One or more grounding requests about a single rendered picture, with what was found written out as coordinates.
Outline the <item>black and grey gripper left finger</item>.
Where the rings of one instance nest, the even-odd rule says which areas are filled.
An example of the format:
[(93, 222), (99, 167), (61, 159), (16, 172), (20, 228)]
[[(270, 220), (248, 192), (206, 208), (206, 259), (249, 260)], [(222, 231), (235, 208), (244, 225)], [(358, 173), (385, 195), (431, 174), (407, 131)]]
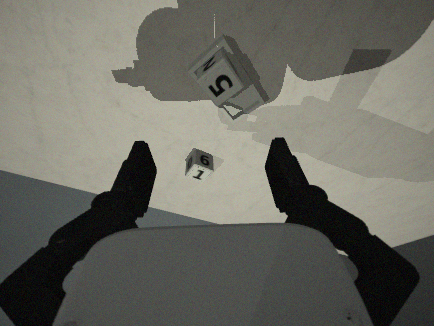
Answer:
[[(113, 233), (138, 228), (147, 212), (157, 168), (148, 143), (135, 141), (110, 191), (56, 230), (45, 248), (0, 284), (0, 307), (15, 326), (52, 326), (66, 292), (63, 281), (92, 246)], [(101, 233), (101, 234), (100, 234)]]

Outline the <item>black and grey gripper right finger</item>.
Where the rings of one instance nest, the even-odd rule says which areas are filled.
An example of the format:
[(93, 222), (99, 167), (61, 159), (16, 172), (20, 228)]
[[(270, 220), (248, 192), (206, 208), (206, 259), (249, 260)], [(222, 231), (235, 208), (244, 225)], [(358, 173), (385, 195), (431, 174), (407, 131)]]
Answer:
[(284, 137), (272, 140), (265, 171), (285, 223), (316, 229), (344, 251), (358, 270), (354, 283), (373, 325), (390, 326), (419, 283), (416, 268), (361, 219), (328, 201), (322, 188), (309, 185)]

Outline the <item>white number cube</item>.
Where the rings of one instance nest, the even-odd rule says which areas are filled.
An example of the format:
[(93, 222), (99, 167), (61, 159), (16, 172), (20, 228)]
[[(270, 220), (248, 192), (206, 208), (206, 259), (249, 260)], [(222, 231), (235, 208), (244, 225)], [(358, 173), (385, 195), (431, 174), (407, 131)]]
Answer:
[(244, 88), (240, 74), (223, 49), (197, 69), (197, 84), (216, 107)]
[(186, 162), (185, 177), (204, 183), (213, 172), (213, 157), (194, 150)]

